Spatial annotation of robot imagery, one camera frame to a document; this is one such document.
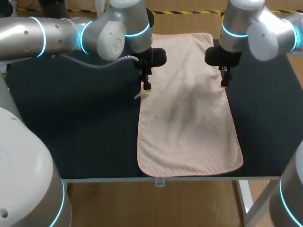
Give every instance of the table leg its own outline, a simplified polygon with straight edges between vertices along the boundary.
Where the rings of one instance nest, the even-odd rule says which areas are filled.
[[[67,191],[68,183],[66,180],[64,180],[64,179],[62,179],[62,180],[63,180],[64,189],[65,189],[65,191]]]
[[[268,212],[270,196],[277,183],[278,180],[269,181],[255,203],[252,203],[248,181],[237,182],[245,227],[255,227]]]

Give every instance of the quilted fabric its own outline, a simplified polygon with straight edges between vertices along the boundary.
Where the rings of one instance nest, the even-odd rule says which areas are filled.
[[[243,164],[218,67],[205,63],[210,34],[153,35],[167,63],[141,95],[138,164],[150,176],[217,175]]]

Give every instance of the wooden floor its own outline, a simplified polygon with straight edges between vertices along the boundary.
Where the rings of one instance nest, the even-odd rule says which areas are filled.
[[[27,6],[31,0],[20,0]],[[227,0],[147,0],[151,10],[225,9]],[[302,0],[266,0],[270,9],[303,9]],[[70,9],[94,10],[94,0],[68,0]],[[71,13],[71,17],[94,17]],[[219,37],[221,18],[216,15],[155,15],[152,29],[157,34],[206,32]],[[301,84],[300,56],[289,56]],[[250,181],[255,200],[267,181]],[[231,181],[154,183],[78,183],[68,193],[72,203],[72,227],[240,227],[237,195]],[[259,227],[271,227],[267,215]]]

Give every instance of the blue led ring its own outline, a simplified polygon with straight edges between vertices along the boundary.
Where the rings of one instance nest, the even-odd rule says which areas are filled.
[[[229,32],[229,31],[227,31],[227,29],[224,27],[223,24],[222,24],[222,28],[223,28],[223,30],[224,30],[227,34],[229,34],[229,35],[231,35],[231,36],[234,36],[234,37],[237,37],[237,38],[244,38],[244,37],[247,37],[247,36],[248,36],[248,35],[237,35],[237,34],[233,34],[233,33]]]
[[[136,36],[142,35],[144,32],[146,32],[149,29],[149,27],[150,27],[150,23],[148,23],[148,25],[146,26],[146,28],[143,31],[133,34],[133,35],[125,35],[125,37],[136,37]]]
[[[287,213],[289,214],[289,216],[294,220],[294,222],[299,226],[299,227],[303,227],[303,225],[301,225],[301,223],[293,216],[293,214],[290,212],[288,206],[286,205],[286,202],[284,200],[283,194],[282,194],[282,178],[280,180],[280,195],[281,195],[281,199],[282,199],[282,203],[287,211]]]
[[[82,29],[82,31],[81,31],[81,34],[80,34],[80,46],[81,46],[81,49],[83,50],[83,52],[85,52],[86,54],[89,54],[89,53],[87,53],[87,52],[85,51],[85,49],[83,48],[83,41],[82,41],[82,39],[83,39],[84,30],[86,29],[86,27],[87,27],[90,23],[92,23],[92,21],[88,22],[88,23],[83,27],[83,29]]]
[[[42,30],[42,33],[43,33],[43,48],[42,48],[41,53],[37,56],[37,57],[40,57],[40,56],[44,53],[45,48],[46,48],[46,35],[45,35],[45,30],[44,30],[43,25],[41,24],[41,22],[40,22],[37,18],[35,18],[35,17],[30,17],[30,18],[34,19],[34,20],[39,24],[39,26],[40,26],[40,28],[41,28],[41,30]]]
[[[54,226],[54,224],[55,224],[56,221],[58,220],[58,218],[59,218],[59,216],[60,216],[60,214],[61,214],[61,212],[62,212],[62,209],[63,209],[64,200],[65,200],[65,188],[64,188],[64,183],[63,183],[63,180],[62,180],[62,179],[61,179],[61,181],[62,181],[62,188],[63,188],[63,198],[62,198],[61,207],[60,207],[60,209],[59,209],[59,212],[58,212],[56,218],[54,219],[54,221],[52,222],[52,224],[51,224],[49,227],[53,227],[53,226]]]
[[[293,32],[294,32],[294,47],[293,47],[292,50],[291,50],[291,51],[293,51],[293,50],[295,49],[295,47],[297,46],[297,43],[298,43],[297,32],[296,32],[296,30],[295,30],[293,24],[292,24],[290,21],[285,20],[285,19],[282,19],[282,20],[285,21],[286,23],[290,24],[291,27],[292,27],[292,30],[293,30]]]

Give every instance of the robotic arm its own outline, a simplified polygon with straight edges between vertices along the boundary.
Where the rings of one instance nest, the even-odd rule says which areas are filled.
[[[302,50],[302,30],[302,13],[280,19],[265,6],[265,0],[230,0],[222,24],[220,46],[209,48],[205,61],[220,67],[221,85],[228,87],[232,79],[230,68],[238,65],[247,42],[256,59],[268,61],[293,50]]]
[[[111,0],[105,14],[95,21],[80,17],[1,18],[0,62],[8,64],[73,50],[114,61],[127,50],[139,59],[135,65],[142,74],[144,89],[149,90],[151,69],[166,62],[163,49],[151,48],[152,17],[144,0]]]

